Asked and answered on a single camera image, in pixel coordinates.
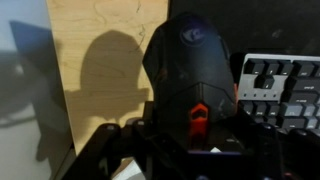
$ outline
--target wooden panel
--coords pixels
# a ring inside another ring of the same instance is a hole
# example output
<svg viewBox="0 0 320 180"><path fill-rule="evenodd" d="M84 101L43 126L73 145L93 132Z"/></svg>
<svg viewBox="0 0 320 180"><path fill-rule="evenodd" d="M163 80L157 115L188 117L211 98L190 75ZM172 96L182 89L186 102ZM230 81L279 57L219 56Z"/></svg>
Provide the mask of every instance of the wooden panel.
<svg viewBox="0 0 320 180"><path fill-rule="evenodd" d="M167 0L47 0L76 152L153 97L141 66Z"/></svg>

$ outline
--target keycap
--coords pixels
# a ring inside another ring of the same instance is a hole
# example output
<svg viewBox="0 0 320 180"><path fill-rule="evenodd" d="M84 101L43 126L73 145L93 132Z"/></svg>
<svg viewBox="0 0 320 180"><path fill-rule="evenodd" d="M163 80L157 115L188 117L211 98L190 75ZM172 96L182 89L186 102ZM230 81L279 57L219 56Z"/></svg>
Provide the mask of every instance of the keycap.
<svg viewBox="0 0 320 180"><path fill-rule="evenodd" d="M277 131L281 134L288 134L288 131L286 129L277 129Z"/></svg>
<svg viewBox="0 0 320 180"><path fill-rule="evenodd" d="M274 125L274 126L278 127L278 126L277 126L277 119L276 119L276 117L268 117L268 116L265 116L265 117L264 117L264 121L267 122L267 123L269 123L269 124L271 124L271 125Z"/></svg>
<svg viewBox="0 0 320 180"><path fill-rule="evenodd" d="M309 131L313 132L314 134L320 137L320 129L309 129Z"/></svg>
<svg viewBox="0 0 320 180"><path fill-rule="evenodd" d="M316 109L315 109L315 116L320 117L320 105L316 104L315 105Z"/></svg>
<svg viewBox="0 0 320 180"><path fill-rule="evenodd" d="M293 61L292 74L298 77L308 77L314 69L314 65L308 61Z"/></svg>
<svg viewBox="0 0 320 180"><path fill-rule="evenodd" d="M267 109L267 105L265 102L256 101L256 102L253 102L253 109L254 109L254 114L256 116L264 116Z"/></svg>
<svg viewBox="0 0 320 180"><path fill-rule="evenodd" d="M282 116L300 116L302 108L301 104L282 103L279 114Z"/></svg>
<svg viewBox="0 0 320 180"><path fill-rule="evenodd" d="M281 97L282 102L289 103L314 103L318 99L316 92L284 92Z"/></svg>
<svg viewBox="0 0 320 180"><path fill-rule="evenodd" d="M261 89L271 89L274 83L273 76L270 75L259 75L257 76L254 88L261 88Z"/></svg>
<svg viewBox="0 0 320 180"><path fill-rule="evenodd" d="M279 62L279 69L277 74L288 76L293 69L293 64L288 60L283 60L278 62Z"/></svg>
<svg viewBox="0 0 320 180"><path fill-rule="evenodd" d="M289 77L285 88L293 91L320 91L320 78Z"/></svg>
<svg viewBox="0 0 320 180"><path fill-rule="evenodd" d="M279 64L274 60L265 60L264 61L264 74L265 75L275 75L279 69Z"/></svg>
<svg viewBox="0 0 320 180"><path fill-rule="evenodd" d="M279 117L277 125L284 129L303 128L305 121L303 117Z"/></svg>
<svg viewBox="0 0 320 180"><path fill-rule="evenodd" d="M313 116L306 117L306 122L305 122L304 128L307 128L307 129L318 128L318 119Z"/></svg>
<svg viewBox="0 0 320 180"><path fill-rule="evenodd" d="M246 62L245 73L246 74L262 74L264 69L264 62L261 59L249 59Z"/></svg>
<svg viewBox="0 0 320 180"><path fill-rule="evenodd" d="M303 104L303 116L313 116L316 107L313 104Z"/></svg>
<svg viewBox="0 0 320 180"><path fill-rule="evenodd" d="M320 62L313 62L314 70L312 72L312 76L320 77Z"/></svg>
<svg viewBox="0 0 320 180"><path fill-rule="evenodd" d="M256 123L262 123L262 122L264 122L263 117L261 117L261 116L256 116L256 117L254 117L254 121L255 121Z"/></svg>
<svg viewBox="0 0 320 180"><path fill-rule="evenodd" d="M249 115L251 115L253 110L253 103L251 101L240 101L240 107Z"/></svg>
<svg viewBox="0 0 320 180"><path fill-rule="evenodd" d="M267 116L277 116L280 106L277 102L267 102Z"/></svg>

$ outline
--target wood grain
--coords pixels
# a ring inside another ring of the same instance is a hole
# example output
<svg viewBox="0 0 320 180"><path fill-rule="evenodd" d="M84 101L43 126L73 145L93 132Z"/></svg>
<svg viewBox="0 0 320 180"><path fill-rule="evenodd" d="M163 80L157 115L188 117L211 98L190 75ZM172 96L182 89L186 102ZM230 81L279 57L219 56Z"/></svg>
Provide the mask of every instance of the wood grain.
<svg viewBox="0 0 320 180"><path fill-rule="evenodd" d="M75 150L96 128L140 117L153 97L141 66L167 0L47 0Z"/></svg>

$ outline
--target mouse logo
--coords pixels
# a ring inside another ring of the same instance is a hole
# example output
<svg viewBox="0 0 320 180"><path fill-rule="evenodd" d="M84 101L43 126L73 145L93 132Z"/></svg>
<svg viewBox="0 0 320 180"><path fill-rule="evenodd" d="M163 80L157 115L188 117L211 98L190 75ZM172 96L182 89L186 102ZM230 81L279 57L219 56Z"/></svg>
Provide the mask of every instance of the mouse logo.
<svg viewBox="0 0 320 180"><path fill-rule="evenodd" d="M187 26L182 29L180 38L187 46L200 46L205 40L205 33L201 27Z"/></svg>

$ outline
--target black desk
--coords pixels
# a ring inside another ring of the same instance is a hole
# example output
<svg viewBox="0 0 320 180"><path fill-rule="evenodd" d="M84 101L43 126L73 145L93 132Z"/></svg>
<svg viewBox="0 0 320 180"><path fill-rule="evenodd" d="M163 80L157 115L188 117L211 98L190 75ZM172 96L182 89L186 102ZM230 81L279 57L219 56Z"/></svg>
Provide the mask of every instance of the black desk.
<svg viewBox="0 0 320 180"><path fill-rule="evenodd" d="M230 52L320 55L319 0L171 0L181 12L209 17Z"/></svg>

